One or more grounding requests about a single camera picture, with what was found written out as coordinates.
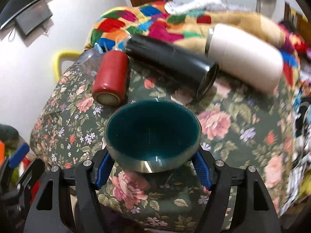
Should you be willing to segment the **teal green cup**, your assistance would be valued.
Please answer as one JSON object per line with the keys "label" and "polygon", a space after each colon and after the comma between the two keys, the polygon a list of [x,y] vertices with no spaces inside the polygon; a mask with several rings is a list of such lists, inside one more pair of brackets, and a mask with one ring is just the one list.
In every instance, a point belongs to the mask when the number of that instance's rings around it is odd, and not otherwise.
{"label": "teal green cup", "polygon": [[186,107],[148,99],[121,107],[108,120],[105,141],[123,170],[144,174],[179,168],[196,153],[201,124]]}

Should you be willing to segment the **red thermos bottle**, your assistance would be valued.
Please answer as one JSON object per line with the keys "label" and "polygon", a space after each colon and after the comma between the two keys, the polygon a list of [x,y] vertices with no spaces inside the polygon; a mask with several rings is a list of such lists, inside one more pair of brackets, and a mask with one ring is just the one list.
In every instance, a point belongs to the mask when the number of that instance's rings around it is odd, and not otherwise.
{"label": "red thermos bottle", "polygon": [[129,58],[121,50],[108,51],[95,77],[92,96],[106,106],[118,106],[125,99]]}

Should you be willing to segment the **black thermos tumbler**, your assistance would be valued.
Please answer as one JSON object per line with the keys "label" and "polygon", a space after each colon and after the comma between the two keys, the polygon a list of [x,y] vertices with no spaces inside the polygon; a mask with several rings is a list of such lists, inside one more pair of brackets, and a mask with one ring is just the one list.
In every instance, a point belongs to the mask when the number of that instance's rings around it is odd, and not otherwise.
{"label": "black thermos tumbler", "polygon": [[124,52],[136,60],[164,73],[189,90],[194,100],[200,100],[215,82],[219,65],[203,54],[143,35],[130,36]]}

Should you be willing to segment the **beige thermos bottle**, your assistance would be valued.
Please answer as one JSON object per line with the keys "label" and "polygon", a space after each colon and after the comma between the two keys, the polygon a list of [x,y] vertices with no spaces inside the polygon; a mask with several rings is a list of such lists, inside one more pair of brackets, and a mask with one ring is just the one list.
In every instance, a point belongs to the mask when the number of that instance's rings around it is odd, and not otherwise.
{"label": "beige thermos bottle", "polygon": [[222,71],[262,93],[271,94],[283,74],[279,50],[229,25],[216,24],[209,29],[205,52]]}

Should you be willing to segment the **pile of clothes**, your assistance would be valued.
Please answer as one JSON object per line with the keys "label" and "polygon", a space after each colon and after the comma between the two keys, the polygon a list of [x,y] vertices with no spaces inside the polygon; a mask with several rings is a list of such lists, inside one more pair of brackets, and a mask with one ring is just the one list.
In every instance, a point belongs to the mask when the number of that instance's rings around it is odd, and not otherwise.
{"label": "pile of clothes", "polygon": [[310,78],[310,45],[305,42],[289,20],[283,19],[279,22],[279,26],[285,31],[286,36],[283,49],[298,56],[302,64],[303,75]]}

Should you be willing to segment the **colourful patchwork blanket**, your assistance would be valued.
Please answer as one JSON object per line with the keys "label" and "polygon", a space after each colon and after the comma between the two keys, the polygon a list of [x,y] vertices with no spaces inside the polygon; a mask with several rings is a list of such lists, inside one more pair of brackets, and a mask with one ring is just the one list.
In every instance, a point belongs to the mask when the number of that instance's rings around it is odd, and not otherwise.
{"label": "colourful patchwork blanket", "polygon": [[285,31],[271,19],[254,12],[194,10],[170,15],[165,11],[163,1],[138,7],[115,7],[94,23],[84,48],[88,50],[98,43],[103,49],[111,50],[120,47],[129,35],[139,34],[200,52],[199,43],[207,38],[208,29],[218,23],[236,27],[279,49],[285,60],[283,73],[287,85],[295,87],[298,84],[300,60],[283,49]]}

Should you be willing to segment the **grey white crumpled sheet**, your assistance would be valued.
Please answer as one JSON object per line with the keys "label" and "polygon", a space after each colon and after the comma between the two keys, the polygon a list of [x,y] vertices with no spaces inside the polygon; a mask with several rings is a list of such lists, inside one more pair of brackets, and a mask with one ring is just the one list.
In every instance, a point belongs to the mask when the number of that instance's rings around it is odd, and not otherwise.
{"label": "grey white crumpled sheet", "polygon": [[177,4],[174,1],[166,2],[164,9],[168,14],[185,14],[194,10],[207,10],[212,12],[227,11],[230,7],[221,0],[193,0],[189,3]]}

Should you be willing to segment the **wooden headboard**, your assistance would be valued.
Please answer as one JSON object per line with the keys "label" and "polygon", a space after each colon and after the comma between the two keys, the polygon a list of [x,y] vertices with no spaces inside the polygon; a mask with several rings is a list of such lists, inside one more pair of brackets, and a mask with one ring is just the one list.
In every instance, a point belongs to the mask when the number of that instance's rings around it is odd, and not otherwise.
{"label": "wooden headboard", "polygon": [[294,10],[287,2],[285,2],[284,19],[292,22],[301,37],[310,45],[310,19]]}

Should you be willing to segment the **black wall-mounted device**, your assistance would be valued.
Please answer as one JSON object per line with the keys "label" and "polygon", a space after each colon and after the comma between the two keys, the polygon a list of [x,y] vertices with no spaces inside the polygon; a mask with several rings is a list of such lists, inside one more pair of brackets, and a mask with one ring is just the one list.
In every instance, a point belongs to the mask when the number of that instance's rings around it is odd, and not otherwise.
{"label": "black wall-mounted device", "polygon": [[23,38],[52,15],[45,0],[1,0],[1,30],[14,24]]}

